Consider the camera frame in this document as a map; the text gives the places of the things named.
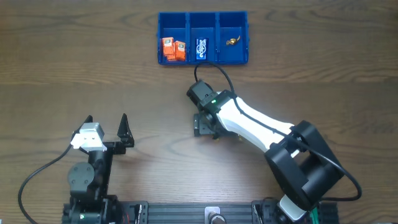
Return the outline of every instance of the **green object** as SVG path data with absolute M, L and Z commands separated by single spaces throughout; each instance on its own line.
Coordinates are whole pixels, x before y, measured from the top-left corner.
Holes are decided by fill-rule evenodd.
M 310 217 L 312 219 L 312 224 L 319 224 L 319 218 L 318 218 L 318 209 L 314 208 L 311 213 Z

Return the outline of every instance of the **blue plastic container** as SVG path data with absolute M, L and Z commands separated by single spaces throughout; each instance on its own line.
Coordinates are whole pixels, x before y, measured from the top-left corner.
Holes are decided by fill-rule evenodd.
M 226 41 L 241 36 L 235 45 Z M 196 39 L 208 38 L 207 60 L 223 65 L 245 64 L 249 60 L 248 13 L 160 12 L 157 31 L 157 59 L 161 65 L 195 65 Z M 186 61 L 168 62 L 163 56 L 162 38 L 173 37 L 186 44 Z

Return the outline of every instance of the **black cable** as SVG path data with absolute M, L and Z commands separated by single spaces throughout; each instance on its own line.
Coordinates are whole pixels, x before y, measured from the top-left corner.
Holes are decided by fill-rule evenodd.
M 30 217 L 30 215 L 26 212 L 24 205 L 22 204 L 22 192 L 24 191 L 24 187 L 25 185 L 28 183 L 28 181 L 31 180 L 31 178 L 33 178 L 36 174 L 38 174 L 40 171 L 44 170 L 45 168 L 51 166 L 52 164 L 56 163 L 57 161 L 59 161 L 60 159 L 62 159 L 62 157 L 64 157 L 68 151 L 70 150 L 70 148 L 72 147 L 71 144 L 69 144 L 69 146 L 67 147 L 67 149 L 65 150 L 65 152 L 63 152 L 60 156 L 58 156 L 56 159 L 54 159 L 53 161 L 49 162 L 48 164 L 38 168 L 35 172 L 33 172 L 31 175 L 29 175 L 26 180 L 22 183 L 19 192 L 18 192 L 18 204 L 19 204 L 19 208 L 21 209 L 21 212 L 25 215 L 25 217 L 32 223 L 32 224 L 38 224 L 35 220 L 33 220 L 32 217 Z
M 203 62 L 198 63 L 198 64 L 195 66 L 195 69 L 194 69 L 194 71 L 193 71 L 193 74 L 194 74 L 194 76 L 195 76 L 195 81 L 196 81 L 196 82 L 198 81 L 198 77 L 197 77 L 197 68 L 198 68 L 200 65 L 203 65 L 203 64 L 210 64 L 210 65 L 212 65 L 212 66 L 218 68 L 218 70 L 219 70 L 219 71 L 225 76 L 225 78 L 227 79 L 227 81 L 228 81 L 228 83 L 229 83 L 229 87 L 231 88 L 231 92 L 232 92 L 234 95 L 236 95 L 236 94 L 235 94 L 235 90 L 234 90 L 234 86 L 233 86 L 232 81 L 231 81 L 231 79 L 229 78 L 228 74 L 223 70 L 223 68 L 221 68 L 219 65 L 217 65 L 217 64 L 215 64 L 215 63 L 213 63 L 213 62 L 203 61 Z M 293 138 L 292 136 L 289 136 L 289 135 L 283 133 L 282 131 L 279 131 L 278 129 L 272 128 L 272 127 L 270 127 L 270 126 L 268 126 L 268 125 L 266 125 L 266 124 L 264 124 L 264 123 L 258 121 L 257 119 L 251 117 L 250 115 L 248 115 L 247 113 L 245 113 L 245 112 L 239 107 L 238 102 L 236 101 L 236 97 L 233 98 L 233 100 L 234 100 L 235 106 L 236 106 L 236 108 L 238 109 L 238 111 L 239 111 L 241 114 L 245 115 L 245 116 L 246 116 L 247 118 L 249 118 L 250 120 L 256 122 L 257 124 L 261 125 L 261 126 L 264 127 L 264 128 L 267 128 L 268 130 L 272 131 L 273 133 L 280 134 L 281 136 L 285 137 L 286 140 L 288 140 L 288 141 L 290 141 L 290 142 L 294 142 L 294 143 L 296 143 L 297 145 L 299 145 L 300 147 L 302 147 L 302 148 L 308 150 L 309 152 L 314 153 L 314 154 L 317 155 L 318 157 L 321 157 L 321 158 L 323 158 L 324 160 L 328 161 L 332 166 L 334 166 L 336 169 L 338 169 L 340 172 L 342 172 L 344 175 L 346 175 L 346 176 L 349 178 L 350 181 L 352 181 L 352 183 L 354 184 L 354 186 L 356 187 L 356 190 L 357 190 L 357 192 L 358 192 L 357 195 L 356 195 L 356 196 L 353 196 L 353 197 L 343 197 L 343 198 L 339 198 L 339 197 L 325 197 L 325 198 L 321 198 L 321 200 L 335 201 L 335 202 L 350 202 L 350 201 L 358 200 L 359 198 L 361 198 L 361 196 L 362 196 L 362 188 L 361 188 L 360 184 L 359 184 L 358 181 L 356 181 L 356 179 L 355 179 L 347 170 L 345 170 L 342 166 L 340 166 L 339 164 L 333 162 L 331 159 L 329 159 L 329 158 L 327 158 L 326 156 L 320 154 L 319 152 L 314 151 L 311 147 L 309 147 L 308 145 L 304 144 L 303 142 L 301 142 L 301 141 L 299 141 L 299 140 Z

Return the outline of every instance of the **wooden surface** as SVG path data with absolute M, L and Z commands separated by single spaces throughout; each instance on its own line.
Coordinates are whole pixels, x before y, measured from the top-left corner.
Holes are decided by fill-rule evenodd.
M 61 154 L 92 114 L 115 139 L 123 113 L 136 147 L 114 158 L 109 193 L 149 202 L 249 202 L 281 197 L 260 150 L 194 138 L 185 96 L 192 67 L 157 64 L 159 11 L 247 10 L 250 55 L 226 67 L 253 108 L 306 119 L 363 187 L 339 203 L 341 223 L 398 220 L 398 3 L 387 1 L 0 1 L 0 219 L 27 223 L 22 181 Z M 227 88 L 212 68 L 198 75 Z M 71 151 L 32 179 L 25 208 L 59 223 Z M 354 195 L 342 179 L 328 195 Z

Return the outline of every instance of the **wood grain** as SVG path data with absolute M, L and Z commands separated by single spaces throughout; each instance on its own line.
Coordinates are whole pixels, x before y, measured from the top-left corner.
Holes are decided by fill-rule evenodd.
M 27 223 L 22 181 L 57 157 L 92 114 L 114 139 L 123 113 L 136 147 L 114 158 L 110 194 L 149 202 L 248 202 L 282 196 L 261 152 L 237 139 L 194 138 L 185 96 L 192 67 L 156 59 L 159 11 L 247 10 L 250 54 L 226 67 L 236 91 L 279 120 L 315 124 L 363 197 L 341 223 L 398 220 L 398 4 L 387 1 L 1 1 L 0 219 Z M 198 75 L 227 88 L 212 68 Z M 39 223 L 60 223 L 64 159 L 25 188 Z M 344 178 L 328 195 L 353 195 Z

